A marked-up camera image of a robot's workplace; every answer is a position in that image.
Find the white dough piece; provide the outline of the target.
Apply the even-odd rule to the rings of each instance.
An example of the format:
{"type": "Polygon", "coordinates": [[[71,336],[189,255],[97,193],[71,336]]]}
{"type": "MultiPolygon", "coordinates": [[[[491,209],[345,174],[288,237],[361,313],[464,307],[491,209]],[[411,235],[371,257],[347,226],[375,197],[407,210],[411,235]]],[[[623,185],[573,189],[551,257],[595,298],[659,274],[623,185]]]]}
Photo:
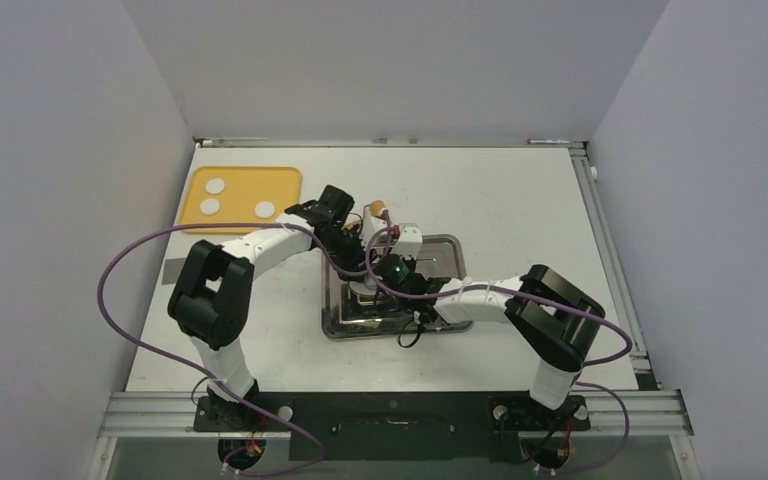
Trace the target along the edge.
{"type": "Polygon", "coordinates": [[[354,296],[358,303],[373,303],[375,301],[378,288],[367,285],[363,282],[348,282],[349,292],[354,296]]]}

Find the wooden rolling pin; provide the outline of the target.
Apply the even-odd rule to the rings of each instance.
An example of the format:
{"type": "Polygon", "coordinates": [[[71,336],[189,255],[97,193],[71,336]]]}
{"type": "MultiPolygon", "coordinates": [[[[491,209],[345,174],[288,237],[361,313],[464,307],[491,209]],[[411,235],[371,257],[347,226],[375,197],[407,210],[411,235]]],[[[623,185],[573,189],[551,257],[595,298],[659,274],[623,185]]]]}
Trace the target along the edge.
{"type": "Polygon", "coordinates": [[[367,205],[364,205],[360,213],[351,212],[347,218],[346,223],[344,224],[344,229],[357,229],[359,232],[361,232],[362,220],[365,215],[372,215],[386,220],[387,214],[388,208],[386,204],[381,200],[375,200],[367,205]]]}

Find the stainless steel tray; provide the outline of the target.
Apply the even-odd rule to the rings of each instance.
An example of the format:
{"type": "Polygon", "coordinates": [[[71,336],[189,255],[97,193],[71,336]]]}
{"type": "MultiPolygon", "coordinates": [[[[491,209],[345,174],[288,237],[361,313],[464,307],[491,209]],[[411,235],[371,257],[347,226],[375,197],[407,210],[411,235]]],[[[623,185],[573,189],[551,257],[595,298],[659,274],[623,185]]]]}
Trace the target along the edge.
{"type": "MultiPolygon", "coordinates": [[[[332,340],[398,336],[407,344],[416,336],[411,313],[399,310],[398,301],[384,293],[373,303],[358,303],[348,281],[322,261],[321,328],[332,340]]],[[[466,266],[459,240],[449,234],[426,235],[416,260],[416,272],[425,277],[462,279],[466,266]]]]}

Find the metal ring cutter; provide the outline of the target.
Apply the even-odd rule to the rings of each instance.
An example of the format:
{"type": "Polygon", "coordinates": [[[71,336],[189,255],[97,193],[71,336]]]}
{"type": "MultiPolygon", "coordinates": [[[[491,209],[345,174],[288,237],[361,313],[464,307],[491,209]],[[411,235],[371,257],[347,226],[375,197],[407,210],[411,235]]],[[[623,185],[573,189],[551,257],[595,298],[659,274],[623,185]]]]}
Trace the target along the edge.
{"type": "Polygon", "coordinates": [[[369,280],[352,281],[348,283],[350,290],[357,296],[374,296],[377,292],[377,285],[369,280]]]}

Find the scraper with red handle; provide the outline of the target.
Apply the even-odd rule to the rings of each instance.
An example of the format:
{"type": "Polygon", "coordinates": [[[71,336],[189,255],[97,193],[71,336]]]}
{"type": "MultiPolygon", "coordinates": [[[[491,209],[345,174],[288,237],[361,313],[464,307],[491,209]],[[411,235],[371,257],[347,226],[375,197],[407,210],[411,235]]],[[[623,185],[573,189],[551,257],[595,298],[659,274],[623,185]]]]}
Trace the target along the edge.
{"type": "Polygon", "coordinates": [[[161,271],[160,283],[162,285],[174,285],[181,274],[185,261],[185,258],[165,259],[161,271]]]}

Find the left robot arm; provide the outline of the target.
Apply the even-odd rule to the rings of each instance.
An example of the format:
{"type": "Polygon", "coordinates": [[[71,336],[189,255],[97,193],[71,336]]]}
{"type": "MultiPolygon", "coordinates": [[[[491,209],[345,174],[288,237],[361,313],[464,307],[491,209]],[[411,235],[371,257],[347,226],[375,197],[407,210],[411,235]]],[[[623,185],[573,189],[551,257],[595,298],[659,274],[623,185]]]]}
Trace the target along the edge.
{"type": "Polygon", "coordinates": [[[346,225],[353,206],[352,196],[328,185],[319,198],[292,205],[239,238],[219,244],[201,240],[189,250],[167,312],[196,347],[209,378],[208,395],[220,404],[219,417],[230,428],[247,429],[258,415],[258,384],[239,341],[254,281],[313,249],[342,279],[362,279],[360,230],[346,225]]]}

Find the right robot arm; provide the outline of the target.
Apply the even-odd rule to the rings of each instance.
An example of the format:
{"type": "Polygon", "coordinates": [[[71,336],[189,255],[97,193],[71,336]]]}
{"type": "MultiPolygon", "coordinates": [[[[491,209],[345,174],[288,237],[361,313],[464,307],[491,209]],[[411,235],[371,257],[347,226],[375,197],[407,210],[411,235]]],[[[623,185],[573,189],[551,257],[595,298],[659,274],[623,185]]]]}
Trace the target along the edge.
{"type": "Polygon", "coordinates": [[[387,293],[398,293],[399,308],[412,313],[422,326],[436,321],[512,325],[539,357],[524,403],[527,419],[549,428],[564,416],[564,403],[600,325],[559,307],[602,318],[605,310],[600,303],[543,264],[519,277],[473,282],[425,277],[416,271],[414,261],[388,254],[372,272],[387,293]]]}

